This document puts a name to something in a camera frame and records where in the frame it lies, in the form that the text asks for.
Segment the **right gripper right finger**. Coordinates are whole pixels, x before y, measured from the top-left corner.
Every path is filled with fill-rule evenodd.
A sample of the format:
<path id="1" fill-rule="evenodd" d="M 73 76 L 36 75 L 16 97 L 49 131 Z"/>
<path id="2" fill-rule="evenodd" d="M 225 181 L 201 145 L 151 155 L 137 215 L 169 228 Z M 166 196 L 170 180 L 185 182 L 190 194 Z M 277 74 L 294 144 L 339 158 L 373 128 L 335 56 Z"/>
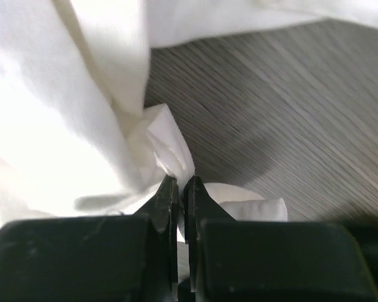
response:
<path id="1" fill-rule="evenodd" d="M 185 186 L 184 204 L 197 301 L 378 301 L 367 261 L 344 226 L 236 220 L 199 177 Z"/>

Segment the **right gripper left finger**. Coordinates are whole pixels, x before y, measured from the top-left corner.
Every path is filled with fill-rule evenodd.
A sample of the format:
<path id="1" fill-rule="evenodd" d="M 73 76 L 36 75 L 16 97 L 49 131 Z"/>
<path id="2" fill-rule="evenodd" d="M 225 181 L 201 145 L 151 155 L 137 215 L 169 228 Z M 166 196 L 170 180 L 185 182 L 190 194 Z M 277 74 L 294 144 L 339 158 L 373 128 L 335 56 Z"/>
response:
<path id="1" fill-rule="evenodd" d="M 176 301 L 178 186 L 132 215 L 19 220 L 0 229 L 0 301 Z"/>

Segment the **white t shirt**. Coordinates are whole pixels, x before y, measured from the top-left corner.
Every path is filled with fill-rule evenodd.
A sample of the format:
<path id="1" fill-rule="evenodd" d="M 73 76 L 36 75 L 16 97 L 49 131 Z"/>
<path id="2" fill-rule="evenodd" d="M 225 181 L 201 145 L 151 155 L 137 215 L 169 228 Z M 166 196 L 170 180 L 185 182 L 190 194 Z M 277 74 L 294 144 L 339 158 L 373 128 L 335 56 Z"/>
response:
<path id="1" fill-rule="evenodd" d="M 145 108 L 153 48 L 321 19 L 378 29 L 378 1 L 0 1 L 0 228 L 132 214 L 192 155 Z"/>

